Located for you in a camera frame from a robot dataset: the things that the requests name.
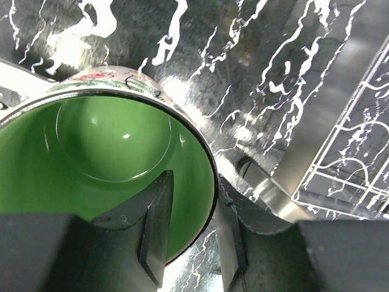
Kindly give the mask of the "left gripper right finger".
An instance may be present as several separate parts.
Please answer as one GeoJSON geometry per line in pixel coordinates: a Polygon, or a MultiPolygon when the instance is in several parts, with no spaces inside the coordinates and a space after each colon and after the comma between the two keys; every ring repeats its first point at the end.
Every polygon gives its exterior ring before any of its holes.
{"type": "Polygon", "coordinates": [[[289,223],[219,179],[225,291],[387,291],[388,221],[289,223]]]}

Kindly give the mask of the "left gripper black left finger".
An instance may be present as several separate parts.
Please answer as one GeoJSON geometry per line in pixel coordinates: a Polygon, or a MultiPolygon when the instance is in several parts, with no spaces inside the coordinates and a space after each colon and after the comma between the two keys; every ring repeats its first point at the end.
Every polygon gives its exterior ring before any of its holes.
{"type": "Polygon", "coordinates": [[[117,207],[1,215],[2,291],[156,291],[162,286],[174,176],[162,172],[117,207]]]}

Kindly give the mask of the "green interior white mug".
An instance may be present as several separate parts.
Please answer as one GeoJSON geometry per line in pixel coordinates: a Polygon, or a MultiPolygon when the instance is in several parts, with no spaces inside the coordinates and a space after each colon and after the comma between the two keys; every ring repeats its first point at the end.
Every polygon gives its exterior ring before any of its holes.
{"type": "Polygon", "coordinates": [[[126,67],[51,81],[1,62],[1,212],[70,212],[86,220],[174,175],[167,262],[207,227],[218,171],[185,111],[126,67]]]}

